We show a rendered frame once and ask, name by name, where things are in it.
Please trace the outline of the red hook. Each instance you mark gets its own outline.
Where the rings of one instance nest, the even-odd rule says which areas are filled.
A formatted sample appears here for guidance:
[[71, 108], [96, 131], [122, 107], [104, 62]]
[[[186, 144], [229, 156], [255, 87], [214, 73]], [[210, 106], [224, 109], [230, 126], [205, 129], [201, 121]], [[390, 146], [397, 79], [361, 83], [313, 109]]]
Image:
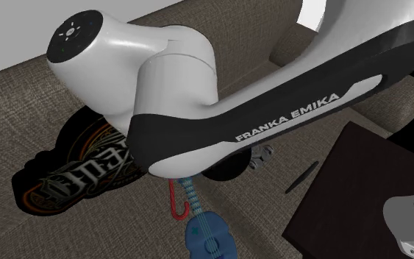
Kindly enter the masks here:
[[170, 206], [171, 206], [171, 215], [172, 217], [177, 220], [181, 221], [188, 217], [190, 212], [190, 204], [189, 202], [184, 202], [184, 211], [183, 213], [179, 214], [176, 211], [176, 200], [175, 200], [175, 193], [174, 193], [174, 180], [168, 180], [168, 187], [169, 187], [169, 197], [170, 197]]

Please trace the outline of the black pen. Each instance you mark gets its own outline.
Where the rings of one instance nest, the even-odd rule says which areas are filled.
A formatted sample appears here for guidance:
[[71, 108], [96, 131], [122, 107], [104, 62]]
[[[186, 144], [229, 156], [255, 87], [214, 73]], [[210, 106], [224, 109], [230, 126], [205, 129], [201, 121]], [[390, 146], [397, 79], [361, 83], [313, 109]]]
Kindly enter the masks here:
[[300, 174], [291, 184], [290, 186], [285, 190], [285, 194], [289, 194], [295, 187], [297, 187], [300, 183], [302, 183], [304, 180], [306, 180], [310, 174], [315, 170], [315, 168], [318, 166], [319, 162], [315, 161], [312, 163], [302, 174]]

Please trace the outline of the blue toy guitar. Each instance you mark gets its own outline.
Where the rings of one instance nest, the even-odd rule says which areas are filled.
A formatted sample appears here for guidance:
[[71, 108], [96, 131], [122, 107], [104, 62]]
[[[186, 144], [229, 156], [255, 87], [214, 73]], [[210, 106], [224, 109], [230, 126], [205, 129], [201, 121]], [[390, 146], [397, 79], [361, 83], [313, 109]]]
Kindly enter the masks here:
[[191, 178], [178, 180], [193, 212], [185, 228], [185, 246], [190, 259], [238, 259], [234, 238], [229, 226], [212, 211], [204, 211]]

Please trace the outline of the black cushion with ornate print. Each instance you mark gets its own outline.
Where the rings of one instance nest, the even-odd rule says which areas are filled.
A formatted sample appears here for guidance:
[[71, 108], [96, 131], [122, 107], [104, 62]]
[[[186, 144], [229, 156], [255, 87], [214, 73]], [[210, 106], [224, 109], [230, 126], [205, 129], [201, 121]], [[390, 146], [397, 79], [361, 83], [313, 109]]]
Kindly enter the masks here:
[[127, 151], [126, 137], [83, 107], [66, 121], [52, 150], [38, 152], [13, 175], [15, 203], [25, 213], [53, 216], [124, 187], [146, 174]]

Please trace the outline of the dark robot stand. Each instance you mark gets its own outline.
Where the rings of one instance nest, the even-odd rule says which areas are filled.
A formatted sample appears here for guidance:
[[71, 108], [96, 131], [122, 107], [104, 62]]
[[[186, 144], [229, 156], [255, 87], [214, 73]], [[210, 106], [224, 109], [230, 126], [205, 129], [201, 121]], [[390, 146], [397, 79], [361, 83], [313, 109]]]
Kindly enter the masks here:
[[414, 154], [349, 122], [283, 232], [303, 259], [412, 259], [385, 223], [414, 206]]

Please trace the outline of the brown fabric sofa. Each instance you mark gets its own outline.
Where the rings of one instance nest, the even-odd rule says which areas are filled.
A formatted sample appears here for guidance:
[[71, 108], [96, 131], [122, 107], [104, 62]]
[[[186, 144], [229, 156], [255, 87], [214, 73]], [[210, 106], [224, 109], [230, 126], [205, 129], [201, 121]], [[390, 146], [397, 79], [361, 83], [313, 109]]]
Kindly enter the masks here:
[[[314, 38], [296, 23], [302, 0], [182, 0], [137, 19], [184, 24], [215, 50], [220, 97], [295, 59]], [[168, 183], [145, 175], [83, 199], [56, 216], [33, 216], [15, 203], [11, 179], [29, 160], [50, 163], [66, 121], [82, 106], [39, 56], [0, 71], [0, 259], [188, 259], [185, 222], [172, 218]], [[238, 178], [193, 181], [202, 206], [221, 215], [238, 259], [302, 259], [282, 233], [307, 192], [289, 184], [313, 161], [325, 161], [354, 122], [414, 152], [414, 72], [359, 104], [271, 142], [264, 167]]]

